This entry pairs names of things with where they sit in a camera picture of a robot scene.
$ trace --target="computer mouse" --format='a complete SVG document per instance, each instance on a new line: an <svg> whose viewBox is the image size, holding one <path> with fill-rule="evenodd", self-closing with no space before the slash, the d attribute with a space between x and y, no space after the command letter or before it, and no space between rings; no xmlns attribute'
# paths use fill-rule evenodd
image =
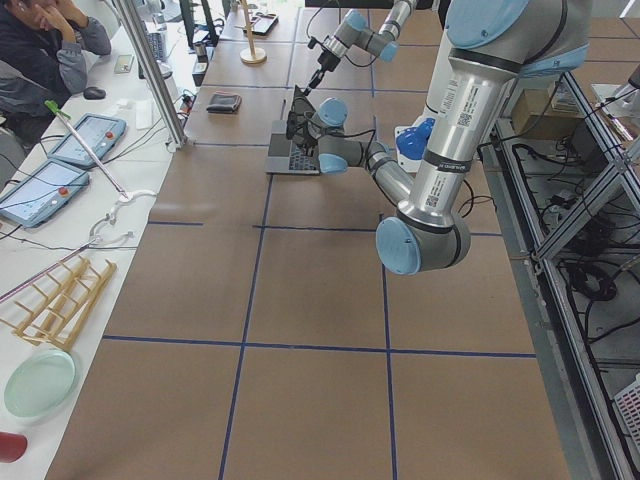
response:
<svg viewBox="0 0 640 480"><path fill-rule="evenodd" d="M87 100L101 100L107 96L107 92L98 87L87 87L82 92L82 96Z"/></svg>

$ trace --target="green plate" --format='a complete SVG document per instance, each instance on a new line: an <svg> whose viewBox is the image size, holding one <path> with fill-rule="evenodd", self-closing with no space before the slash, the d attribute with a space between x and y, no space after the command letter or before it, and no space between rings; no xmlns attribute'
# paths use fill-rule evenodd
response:
<svg viewBox="0 0 640 480"><path fill-rule="evenodd" d="M62 350L46 350L20 365L4 390L7 410L16 417L39 417L67 398L76 366Z"/></svg>

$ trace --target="red cup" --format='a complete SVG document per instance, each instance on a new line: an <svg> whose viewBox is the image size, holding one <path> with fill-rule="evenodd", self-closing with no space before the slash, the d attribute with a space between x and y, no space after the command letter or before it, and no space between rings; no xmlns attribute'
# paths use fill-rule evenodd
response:
<svg viewBox="0 0 640 480"><path fill-rule="evenodd" d="M0 432L0 462L15 462L27 449L27 437L17 433Z"/></svg>

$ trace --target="laptop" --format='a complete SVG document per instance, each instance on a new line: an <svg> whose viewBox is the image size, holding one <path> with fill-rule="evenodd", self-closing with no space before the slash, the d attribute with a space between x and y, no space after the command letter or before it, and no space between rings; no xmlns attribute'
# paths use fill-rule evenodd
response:
<svg viewBox="0 0 640 480"><path fill-rule="evenodd" d="M276 120L271 125L271 139L265 162L265 172L289 175L318 175L312 157L304 155L287 139L287 122Z"/></svg>

